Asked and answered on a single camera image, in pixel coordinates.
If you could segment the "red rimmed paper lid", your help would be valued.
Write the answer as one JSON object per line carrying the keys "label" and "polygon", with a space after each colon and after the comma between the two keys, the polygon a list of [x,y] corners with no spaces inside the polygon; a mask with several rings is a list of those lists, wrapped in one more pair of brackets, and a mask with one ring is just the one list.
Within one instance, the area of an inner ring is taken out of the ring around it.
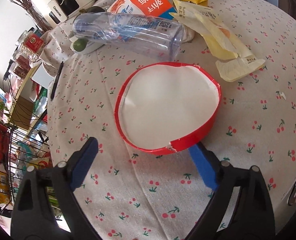
{"label": "red rimmed paper lid", "polygon": [[220,84],[202,67],[161,62],[132,73],[121,86],[114,118],[133,148],[167,155],[208,135],[221,101]]}

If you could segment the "cream paper bag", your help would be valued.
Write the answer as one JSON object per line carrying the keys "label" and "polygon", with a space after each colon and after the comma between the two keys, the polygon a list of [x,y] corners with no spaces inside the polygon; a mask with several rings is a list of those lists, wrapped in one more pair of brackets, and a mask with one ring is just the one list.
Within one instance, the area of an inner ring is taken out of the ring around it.
{"label": "cream paper bag", "polygon": [[257,58],[216,11],[180,0],[173,3],[176,12],[171,16],[204,38],[211,54],[218,58],[215,64],[222,79],[234,82],[264,66],[265,60]]}

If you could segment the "clear plastic bottle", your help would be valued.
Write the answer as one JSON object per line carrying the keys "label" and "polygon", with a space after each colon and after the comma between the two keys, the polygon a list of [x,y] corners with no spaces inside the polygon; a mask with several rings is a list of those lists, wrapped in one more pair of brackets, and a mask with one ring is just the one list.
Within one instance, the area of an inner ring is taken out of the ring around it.
{"label": "clear plastic bottle", "polygon": [[109,12],[80,14],[72,24],[72,31],[77,37],[160,61],[176,58],[184,36],[183,25],[173,20]]}

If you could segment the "cherry print tablecloth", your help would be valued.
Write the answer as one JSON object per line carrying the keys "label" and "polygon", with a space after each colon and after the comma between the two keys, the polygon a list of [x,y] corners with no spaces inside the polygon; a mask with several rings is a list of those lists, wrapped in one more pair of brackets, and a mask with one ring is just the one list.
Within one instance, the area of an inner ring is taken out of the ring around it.
{"label": "cherry print tablecloth", "polygon": [[275,211],[296,181],[296,20],[263,0],[210,0],[262,68],[226,82],[196,35],[179,67],[105,45],[64,64],[49,101],[52,161],[66,161],[91,137],[97,152],[75,191],[103,239],[184,239],[213,196],[188,151],[174,141],[201,126],[201,75],[221,87],[203,144],[235,167],[260,168]]}

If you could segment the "black pen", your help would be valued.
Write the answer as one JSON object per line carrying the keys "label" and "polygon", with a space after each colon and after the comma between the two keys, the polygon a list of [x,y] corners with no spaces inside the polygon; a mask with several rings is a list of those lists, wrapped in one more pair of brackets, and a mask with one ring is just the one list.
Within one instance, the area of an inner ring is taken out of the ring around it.
{"label": "black pen", "polygon": [[55,97],[55,92],[57,89],[57,85],[58,85],[59,78],[60,78],[63,67],[64,67],[64,62],[62,61],[59,65],[59,69],[58,69],[57,75],[55,77],[55,81],[53,82],[53,85],[52,85],[52,90],[51,90],[51,94],[50,94],[50,101],[52,101]]}

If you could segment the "red labelled jar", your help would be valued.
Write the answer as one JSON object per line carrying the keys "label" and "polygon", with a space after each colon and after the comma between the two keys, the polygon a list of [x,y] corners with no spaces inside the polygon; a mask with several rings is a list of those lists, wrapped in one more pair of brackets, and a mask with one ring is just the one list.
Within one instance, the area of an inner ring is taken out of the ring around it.
{"label": "red labelled jar", "polygon": [[30,61],[36,62],[45,47],[45,42],[32,30],[25,30],[17,40],[17,47],[19,53]]}

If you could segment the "green lime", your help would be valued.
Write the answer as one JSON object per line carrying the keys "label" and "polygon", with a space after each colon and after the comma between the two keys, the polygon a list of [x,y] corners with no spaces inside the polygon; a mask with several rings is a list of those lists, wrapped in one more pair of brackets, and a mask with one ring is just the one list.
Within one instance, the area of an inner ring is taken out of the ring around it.
{"label": "green lime", "polygon": [[87,44],[88,44],[87,39],[79,38],[72,44],[72,48],[73,48],[73,50],[75,50],[77,52],[81,52],[87,48]]}

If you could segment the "white bowl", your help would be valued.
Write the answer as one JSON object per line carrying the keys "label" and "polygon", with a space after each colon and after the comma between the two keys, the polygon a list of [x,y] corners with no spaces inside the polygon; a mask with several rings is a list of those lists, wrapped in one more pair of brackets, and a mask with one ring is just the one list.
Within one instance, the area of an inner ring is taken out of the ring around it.
{"label": "white bowl", "polygon": [[70,49],[71,49],[74,53],[81,54],[81,55],[85,55],[85,54],[92,53],[93,51],[98,50],[99,48],[101,48],[101,47],[104,45],[104,44],[100,44],[100,43],[97,43],[97,42],[89,41],[89,40],[88,40],[87,48],[86,48],[84,51],[77,52],[77,51],[73,50],[73,48],[72,48],[72,44],[73,44],[77,39],[78,39],[78,38],[75,37],[75,36],[69,38],[69,41],[71,41]]}

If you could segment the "orange white flour bag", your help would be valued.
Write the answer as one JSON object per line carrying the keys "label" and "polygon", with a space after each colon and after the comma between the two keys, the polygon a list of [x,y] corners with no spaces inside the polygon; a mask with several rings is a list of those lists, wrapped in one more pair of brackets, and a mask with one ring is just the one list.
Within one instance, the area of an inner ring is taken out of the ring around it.
{"label": "orange white flour bag", "polygon": [[136,14],[172,20],[175,9],[168,0],[116,0],[107,10],[112,14]]}

